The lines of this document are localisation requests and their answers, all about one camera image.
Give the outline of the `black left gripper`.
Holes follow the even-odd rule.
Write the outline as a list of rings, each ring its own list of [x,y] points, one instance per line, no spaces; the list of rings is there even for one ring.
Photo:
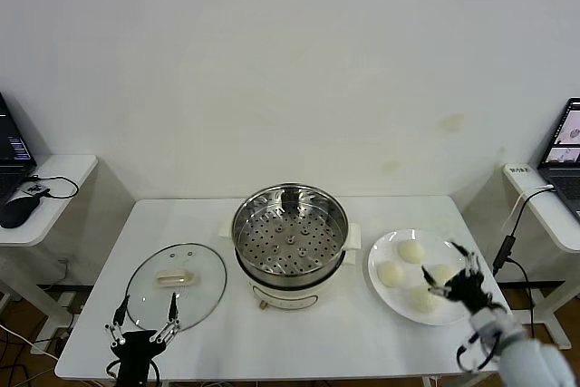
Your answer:
[[[160,370],[154,358],[166,350],[180,330],[178,294],[174,292],[169,305],[168,321],[158,331],[134,331],[122,333],[130,296],[125,295],[104,326],[111,336],[111,351],[116,359],[108,364],[108,374],[116,386],[146,386],[150,368],[155,374],[155,385],[161,386]]]

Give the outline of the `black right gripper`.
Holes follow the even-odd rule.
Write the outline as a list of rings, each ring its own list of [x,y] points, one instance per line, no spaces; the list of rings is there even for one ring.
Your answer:
[[[464,257],[465,269],[453,276],[452,266],[423,266],[421,271],[429,292],[463,304],[470,314],[490,308],[491,297],[482,289],[484,275],[480,272],[477,254],[456,242],[451,241],[451,244]]]

